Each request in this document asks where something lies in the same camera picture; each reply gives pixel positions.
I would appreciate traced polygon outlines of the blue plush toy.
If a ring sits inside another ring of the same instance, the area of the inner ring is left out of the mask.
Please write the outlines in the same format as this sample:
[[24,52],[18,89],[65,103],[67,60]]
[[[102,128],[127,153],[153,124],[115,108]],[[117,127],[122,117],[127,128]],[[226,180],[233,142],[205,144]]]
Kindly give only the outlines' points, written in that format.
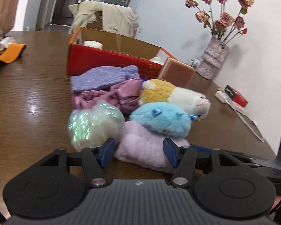
[[198,118],[188,114],[181,107],[167,102],[147,103],[133,111],[130,121],[135,121],[145,129],[167,137],[185,138],[191,123]]

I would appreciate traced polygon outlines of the light purple fluffy sock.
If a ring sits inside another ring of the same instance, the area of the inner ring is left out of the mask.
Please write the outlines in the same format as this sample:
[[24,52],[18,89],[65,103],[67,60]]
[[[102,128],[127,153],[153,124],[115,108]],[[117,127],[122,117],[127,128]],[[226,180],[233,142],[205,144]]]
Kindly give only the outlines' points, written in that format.
[[120,161],[158,172],[174,173],[163,152],[164,136],[136,121],[127,121],[114,157]]

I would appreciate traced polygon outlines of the pink satin scrunchie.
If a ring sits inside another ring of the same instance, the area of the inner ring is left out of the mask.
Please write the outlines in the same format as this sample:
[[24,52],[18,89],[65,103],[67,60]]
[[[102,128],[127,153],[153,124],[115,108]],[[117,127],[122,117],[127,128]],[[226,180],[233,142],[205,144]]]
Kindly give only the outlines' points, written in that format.
[[117,107],[122,113],[130,114],[139,107],[141,98],[141,79],[129,79],[113,85],[107,90],[89,90],[75,93],[72,96],[74,109],[91,109],[99,102],[104,101]]

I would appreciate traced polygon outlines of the white and yellow plush hamster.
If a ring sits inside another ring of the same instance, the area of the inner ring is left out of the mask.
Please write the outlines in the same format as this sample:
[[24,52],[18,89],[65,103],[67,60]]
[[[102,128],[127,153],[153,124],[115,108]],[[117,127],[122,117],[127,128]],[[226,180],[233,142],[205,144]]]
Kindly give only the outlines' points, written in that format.
[[197,115],[198,120],[207,116],[211,106],[210,101],[204,94],[177,87],[170,82],[159,79],[144,81],[141,86],[138,104],[142,106],[153,102],[167,102],[177,105],[189,115]]

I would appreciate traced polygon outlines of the purple knitted cloth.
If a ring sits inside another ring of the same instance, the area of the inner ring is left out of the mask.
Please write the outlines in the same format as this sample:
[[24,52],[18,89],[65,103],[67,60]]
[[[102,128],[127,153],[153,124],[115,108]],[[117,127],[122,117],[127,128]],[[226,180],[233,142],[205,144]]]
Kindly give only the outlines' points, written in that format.
[[72,92],[102,90],[130,79],[140,79],[138,67],[102,66],[92,68],[79,76],[70,77]]

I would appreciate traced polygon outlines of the pink rectangular sponge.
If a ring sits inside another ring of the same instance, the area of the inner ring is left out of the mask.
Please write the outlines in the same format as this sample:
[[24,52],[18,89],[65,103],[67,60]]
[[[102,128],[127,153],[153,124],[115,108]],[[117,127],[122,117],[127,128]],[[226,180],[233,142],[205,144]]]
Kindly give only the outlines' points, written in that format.
[[159,72],[157,79],[165,80],[177,87],[186,88],[195,73],[196,70],[193,67],[168,57]]

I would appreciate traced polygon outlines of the white power adapter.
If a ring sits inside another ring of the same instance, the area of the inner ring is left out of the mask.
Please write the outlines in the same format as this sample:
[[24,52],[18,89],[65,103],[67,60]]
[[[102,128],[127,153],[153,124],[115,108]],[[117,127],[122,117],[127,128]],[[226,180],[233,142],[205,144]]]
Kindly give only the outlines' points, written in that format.
[[229,96],[223,91],[220,90],[216,91],[215,97],[223,104],[230,102]]

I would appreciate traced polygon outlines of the red cigarette box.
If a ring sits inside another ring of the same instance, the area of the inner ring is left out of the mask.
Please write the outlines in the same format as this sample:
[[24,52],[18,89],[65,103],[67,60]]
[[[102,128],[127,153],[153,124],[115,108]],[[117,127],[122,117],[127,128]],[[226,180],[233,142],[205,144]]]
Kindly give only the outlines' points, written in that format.
[[226,85],[224,91],[235,103],[239,104],[241,107],[244,108],[247,106],[248,101],[231,86]]

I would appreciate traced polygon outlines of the small white bottle by vase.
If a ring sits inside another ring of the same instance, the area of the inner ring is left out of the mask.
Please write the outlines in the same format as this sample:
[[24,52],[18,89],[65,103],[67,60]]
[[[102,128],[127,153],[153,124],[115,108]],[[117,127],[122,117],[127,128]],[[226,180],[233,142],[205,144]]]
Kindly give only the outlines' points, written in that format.
[[196,70],[197,67],[200,65],[200,60],[198,60],[196,58],[194,58],[194,59],[189,58],[189,59],[187,59],[186,64],[191,66],[192,68],[194,68]]

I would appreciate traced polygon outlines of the white tissue in box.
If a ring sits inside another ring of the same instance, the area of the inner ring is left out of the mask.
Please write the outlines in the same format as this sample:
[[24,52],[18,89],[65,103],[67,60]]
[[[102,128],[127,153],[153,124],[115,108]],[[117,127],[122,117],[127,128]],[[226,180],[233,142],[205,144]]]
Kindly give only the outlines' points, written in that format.
[[159,56],[156,56],[156,57],[150,59],[150,61],[155,64],[164,65],[164,60],[162,58],[160,58]]

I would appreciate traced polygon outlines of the red cardboard box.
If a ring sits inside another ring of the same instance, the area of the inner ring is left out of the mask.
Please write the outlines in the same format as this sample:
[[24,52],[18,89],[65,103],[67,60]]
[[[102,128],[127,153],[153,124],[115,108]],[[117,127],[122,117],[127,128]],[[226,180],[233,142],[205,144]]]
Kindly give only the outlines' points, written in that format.
[[[97,41],[102,49],[83,45],[84,41]],[[127,67],[135,65],[141,78],[156,78],[162,65],[150,59],[159,56],[174,58],[164,48],[120,34],[79,27],[69,41],[67,74],[78,76],[92,68],[111,66]]]

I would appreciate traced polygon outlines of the white jar in box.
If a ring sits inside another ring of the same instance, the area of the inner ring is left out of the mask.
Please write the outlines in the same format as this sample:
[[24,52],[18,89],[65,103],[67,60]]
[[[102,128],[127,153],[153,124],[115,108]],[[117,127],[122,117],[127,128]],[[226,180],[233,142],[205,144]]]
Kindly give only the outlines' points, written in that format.
[[90,41],[90,40],[84,41],[83,45],[87,46],[87,47],[96,48],[96,49],[102,49],[103,48],[103,44],[100,43],[100,42],[97,42],[97,41]]

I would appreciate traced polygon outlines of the wooden chair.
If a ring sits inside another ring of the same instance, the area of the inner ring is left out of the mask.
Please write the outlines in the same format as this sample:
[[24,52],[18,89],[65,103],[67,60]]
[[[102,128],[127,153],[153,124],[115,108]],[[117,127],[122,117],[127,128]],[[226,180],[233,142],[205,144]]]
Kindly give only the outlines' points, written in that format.
[[102,31],[103,30],[102,12],[101,11],[95,12],[94,15],[95,15],[95,21],[89,22],[87,24],[87,28],[97,29]]

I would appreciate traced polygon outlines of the dried pink flower bouquet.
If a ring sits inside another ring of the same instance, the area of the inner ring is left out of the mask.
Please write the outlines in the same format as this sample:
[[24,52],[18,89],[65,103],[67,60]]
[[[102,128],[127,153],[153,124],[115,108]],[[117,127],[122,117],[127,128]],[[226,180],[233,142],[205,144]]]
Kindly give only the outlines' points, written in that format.
[[[226,11],[226,3],[228,0],[201,0],[208,5],[209,9],[203,10],[200,8],[196,0],[186,0],[185,6],[187,8],[196,8],[196,20],[203,25],[203,27],[211,30],[213,39],[217,39],[224,45],[227,45],[236,36],[243,36],[247,33],[245,27],[244,15],[247,14],[248,9],[254,5],[255,0],[237,0],[240,9],[237,16],[233,17]],[[219,18],[215,19],[213,15],[212,2],[218,2],[220,5]]]

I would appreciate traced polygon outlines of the beige jacket on chair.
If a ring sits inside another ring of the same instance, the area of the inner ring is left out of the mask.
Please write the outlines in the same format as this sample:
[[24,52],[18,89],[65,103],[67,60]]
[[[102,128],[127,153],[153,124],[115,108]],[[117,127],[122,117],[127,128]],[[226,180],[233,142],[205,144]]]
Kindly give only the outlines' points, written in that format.
[[134,30],[139,27],[139,17],[129,7],[108,4],[98,1],[85,0],[80,4],[69,6],[73,22],[69,34],[74,34],[79,27],[86,27],[95,21],[95,12],[102,12],[103,31],[132,37]]

